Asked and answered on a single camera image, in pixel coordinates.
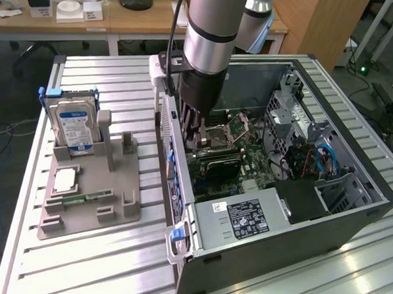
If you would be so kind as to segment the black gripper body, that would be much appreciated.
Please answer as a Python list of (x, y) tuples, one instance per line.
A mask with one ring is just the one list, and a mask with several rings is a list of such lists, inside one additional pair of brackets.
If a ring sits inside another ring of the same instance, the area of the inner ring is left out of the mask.
[(191, 70), (180, 76), (179, 93), (183, 102), (201, 115), (208, 115), (220, 97), (226, 72), (211, 75)]

